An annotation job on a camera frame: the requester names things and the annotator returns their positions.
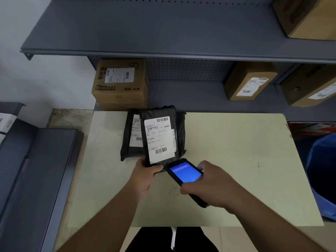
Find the person's right hand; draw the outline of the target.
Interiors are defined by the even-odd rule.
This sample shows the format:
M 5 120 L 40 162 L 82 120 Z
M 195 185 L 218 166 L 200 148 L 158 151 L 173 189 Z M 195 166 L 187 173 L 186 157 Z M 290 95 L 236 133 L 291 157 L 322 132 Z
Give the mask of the person's right hand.
M 204 202 L 224 208 L 230 214 L 236 214 L 249 204 L 249 192 L 224 169 L 209 161 L 201 161 L 197 168 L 203 171 L 203 178 L 199 180 L 200 195 L 197 196 Z

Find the person's left hand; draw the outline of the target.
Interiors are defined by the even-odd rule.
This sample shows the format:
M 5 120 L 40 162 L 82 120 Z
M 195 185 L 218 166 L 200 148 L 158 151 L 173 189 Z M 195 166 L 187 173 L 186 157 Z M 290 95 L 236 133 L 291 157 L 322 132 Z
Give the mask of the person's left hand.
M 133 192 L 138 202 L 147 195 L 154 179 L 147 177 L 147 167 L 145 167 L 145 163 L 145 157 L 141 157 L 137 160 L 131 177 L 126 185 Z

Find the black handheld scanner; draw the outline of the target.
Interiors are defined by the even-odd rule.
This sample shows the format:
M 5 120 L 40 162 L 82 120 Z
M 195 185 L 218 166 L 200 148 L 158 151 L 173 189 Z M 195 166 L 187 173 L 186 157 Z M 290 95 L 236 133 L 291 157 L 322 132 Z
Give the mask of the black handheld scanner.
M 164 165 L 164 170 L 177 182 L 179 186 L 184 183 L 196 182 L 203 178 L 203 171 L 194 166 L 186 158 Z

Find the black parcel with large label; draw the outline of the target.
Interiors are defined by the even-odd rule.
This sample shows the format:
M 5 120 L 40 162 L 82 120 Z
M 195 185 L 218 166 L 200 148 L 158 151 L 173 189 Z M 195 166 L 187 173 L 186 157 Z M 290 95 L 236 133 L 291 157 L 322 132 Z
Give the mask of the black parcel with large label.
M 145 166 L 164 166 L 178 160 L 175 106 L 140 109 L 139 115 Z

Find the person's left forearm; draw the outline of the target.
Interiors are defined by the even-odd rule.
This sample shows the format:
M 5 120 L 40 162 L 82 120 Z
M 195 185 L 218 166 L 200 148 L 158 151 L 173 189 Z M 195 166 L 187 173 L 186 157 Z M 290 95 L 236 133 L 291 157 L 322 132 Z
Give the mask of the person's left forearm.
M 57 252 L 119 252 L 149 186 L 128 182 Z

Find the person's black trousers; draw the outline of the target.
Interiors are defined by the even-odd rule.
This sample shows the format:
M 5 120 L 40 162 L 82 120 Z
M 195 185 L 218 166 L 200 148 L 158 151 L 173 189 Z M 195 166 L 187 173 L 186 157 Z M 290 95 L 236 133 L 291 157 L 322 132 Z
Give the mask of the person's black trousers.
M 219 252 L 201 227 L 177 227 L 174 248 L 171 227 L 142 227 L 125 252 Z

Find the printed cardboard box with label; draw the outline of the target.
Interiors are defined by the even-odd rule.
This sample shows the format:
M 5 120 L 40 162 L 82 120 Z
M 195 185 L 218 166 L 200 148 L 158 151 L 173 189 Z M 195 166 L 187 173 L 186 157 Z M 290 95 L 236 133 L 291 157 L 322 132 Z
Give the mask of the printed cardboard box with label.
M 101 59 L 92 95 L 101 104 L 142 104 L 148 97 L 145 59 Z

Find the low dark grey shelf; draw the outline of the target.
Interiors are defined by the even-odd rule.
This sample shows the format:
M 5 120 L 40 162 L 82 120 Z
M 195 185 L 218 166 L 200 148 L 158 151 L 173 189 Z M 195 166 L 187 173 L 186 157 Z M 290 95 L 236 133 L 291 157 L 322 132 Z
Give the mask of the low dark grey shelf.
M 0 252 L 53 252 L 84 134 L 39 128 L 18 118 L 0 133 Z

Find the small cardboard box with label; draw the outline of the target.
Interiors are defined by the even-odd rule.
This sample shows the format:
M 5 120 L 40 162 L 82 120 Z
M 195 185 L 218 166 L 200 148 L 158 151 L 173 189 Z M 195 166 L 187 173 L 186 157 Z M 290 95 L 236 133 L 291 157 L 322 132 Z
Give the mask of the small cardboard box with label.
M 270 62 L 236 62 L 224 84 L 226 97 L 231 101 L 254 100 L 277 75 Z

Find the red printed box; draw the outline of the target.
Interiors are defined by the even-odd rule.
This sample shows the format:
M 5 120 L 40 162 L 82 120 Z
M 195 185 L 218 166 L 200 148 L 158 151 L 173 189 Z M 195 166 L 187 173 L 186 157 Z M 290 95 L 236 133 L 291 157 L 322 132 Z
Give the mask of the red printed box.
M 336 122 L 288 122 L 294 141 L 336 133 Z

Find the blue bag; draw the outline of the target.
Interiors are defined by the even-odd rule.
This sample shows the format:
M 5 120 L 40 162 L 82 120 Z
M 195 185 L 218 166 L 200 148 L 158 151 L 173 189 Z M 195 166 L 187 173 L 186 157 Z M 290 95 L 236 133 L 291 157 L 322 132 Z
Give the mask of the blue bag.
M 321 216 L 336 222 L 336 133 L 313 142 L 305 170 Z

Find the grey metal shelf unit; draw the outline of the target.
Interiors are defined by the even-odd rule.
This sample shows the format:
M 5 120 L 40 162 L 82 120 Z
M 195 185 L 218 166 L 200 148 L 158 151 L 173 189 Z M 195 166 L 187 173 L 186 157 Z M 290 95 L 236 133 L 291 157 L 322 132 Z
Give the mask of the grey metal shelf unit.
M 302 63 L 336 64 L 336 42 L 287 38 L 273 0 L 50 0 L 20 52 L 145 58 L 149 107 L 187 112 L 278 113 L 289 122 L 336 122 L 336 98 L 288 105 L 280 84 Z M 238 61 L 272 62 L 278 75 L 255 100 L 229 101 Z

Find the white labelled parcel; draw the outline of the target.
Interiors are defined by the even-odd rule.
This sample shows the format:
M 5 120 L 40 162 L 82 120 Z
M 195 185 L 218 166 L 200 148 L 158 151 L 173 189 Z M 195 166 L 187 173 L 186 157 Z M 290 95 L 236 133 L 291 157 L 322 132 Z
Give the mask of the white labelled parcel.
M 16 119 L 14 114 L 0 113 L 0 133 L 8 133 Z

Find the dark cardboard box with label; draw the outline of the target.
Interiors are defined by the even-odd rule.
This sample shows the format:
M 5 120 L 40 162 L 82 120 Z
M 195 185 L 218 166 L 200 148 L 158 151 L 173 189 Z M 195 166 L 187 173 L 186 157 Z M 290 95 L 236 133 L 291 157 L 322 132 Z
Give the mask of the dark cardboard box with label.
M 281 89 L 290 106 L 316 106 L 336 96 L 336 64 L 302 64 Z

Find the large plain cardboard box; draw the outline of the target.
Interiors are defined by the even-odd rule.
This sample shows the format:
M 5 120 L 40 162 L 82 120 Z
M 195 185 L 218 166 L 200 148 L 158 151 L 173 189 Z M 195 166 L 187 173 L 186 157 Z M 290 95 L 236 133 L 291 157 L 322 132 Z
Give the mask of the large plain cardboard box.
M 336 0 L 273 0 L 288 38 L 336 41 Z

